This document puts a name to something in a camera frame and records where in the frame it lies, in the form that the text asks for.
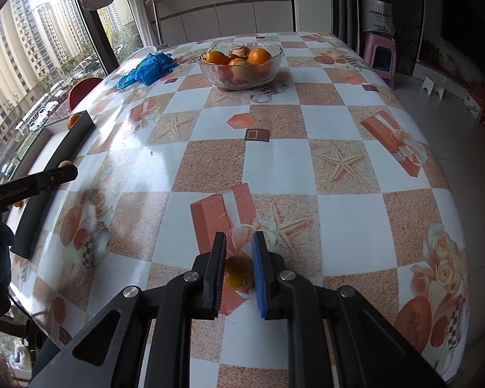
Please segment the screw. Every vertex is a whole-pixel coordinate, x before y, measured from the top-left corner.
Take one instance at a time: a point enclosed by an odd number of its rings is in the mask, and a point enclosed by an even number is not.
[[[293,280],[296,277],[296,274],[291,270],[284,270],[278,274],[278,276],[284,281]]]
[[[353,297],[356,294],[356,291],[350,286],[342,286],[340,287],[340,294],[343,297]]]
[[[185,274],[183,274],[183,279],[185,281],[196,281],[199,279],[199,273],[195,271],[187,271]]]
[[[135,297],[136,295],[138,295],[138,287],[135,287],[135,286],[127,286],[122,294],[124,295],[124,297]]]

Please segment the red chair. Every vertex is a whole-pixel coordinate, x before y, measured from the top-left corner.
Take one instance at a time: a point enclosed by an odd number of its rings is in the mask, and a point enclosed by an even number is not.
[[[72,87],[68,93],[67,111],[70,113],[102,81],[98,77],[88,77]]]

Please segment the checkered tablecloth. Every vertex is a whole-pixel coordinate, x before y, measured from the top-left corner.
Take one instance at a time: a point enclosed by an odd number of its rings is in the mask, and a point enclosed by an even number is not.
[[[269,249],[315,285],[354,286],[453,376],[467,334],[465,241],[418,126],[329,33],[222,40],[281,45],[275,80],[239,92],[212,86],[197,63],[220,41],[210,40],[170,49],[180,63],[170,75],[118,91],[141,50],[79,105],[97,129],[35,256],[13,256],[21,302],[62,346],[124,287],[149,289],[190,269],[208,245],[201,217],[209,230],[228,223],[232,253],[264,230]],[[210,196],[224,224],[203,203]],[[286,387],[285,322],[261,320],[255,297],[237,296],[217,320],[193,322],[191,381]]]

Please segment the fruit bowl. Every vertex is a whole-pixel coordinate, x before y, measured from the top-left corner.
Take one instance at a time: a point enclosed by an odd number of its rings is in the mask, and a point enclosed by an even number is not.
[[[253,42],[220,42],[208,51],[220,51],[227,55],[236,46],[247,46],[250,50],[262,48],[268,51],[272,58],[258,65],[223,66],[205,62],[203,55],[200,55],[198,57],[199,66],[210,82],[222,89],[242,90],[265,85],[275,78],[280,69],[283,54],[282,48],[279,45],[266,45]]]

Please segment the blue latex glove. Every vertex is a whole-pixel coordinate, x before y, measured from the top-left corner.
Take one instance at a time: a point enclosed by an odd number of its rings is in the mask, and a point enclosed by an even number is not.
[[[2,245],[0,246],[0,284],[11,282],[11,257],[9,247],[14,244],[14,233],[5,223],[0,223]]]
[[[173,60],[171,54],[159,53],[155,55],[149,53],[136,68],[120,77],[117,89],[124,89],[136,81],[141,81],[144,85],[149,86],[163,76],[167,76],[177,65],[178,63]]]

